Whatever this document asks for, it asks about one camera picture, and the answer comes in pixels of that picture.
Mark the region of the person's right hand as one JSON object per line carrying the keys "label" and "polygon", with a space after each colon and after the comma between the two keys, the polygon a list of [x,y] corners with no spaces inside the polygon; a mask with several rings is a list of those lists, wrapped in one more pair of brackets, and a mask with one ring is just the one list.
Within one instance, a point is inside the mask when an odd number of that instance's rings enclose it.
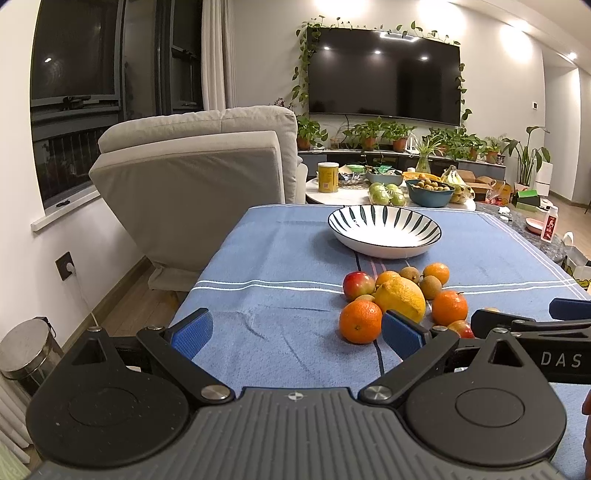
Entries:
{"label": "person's right hand", "polygon": [[583,450],[585,454],[586,464],[591,464],[591,391],[588,392],[585,401],[582,405],[582,414],[586,417],[585,438],[583,442]]}

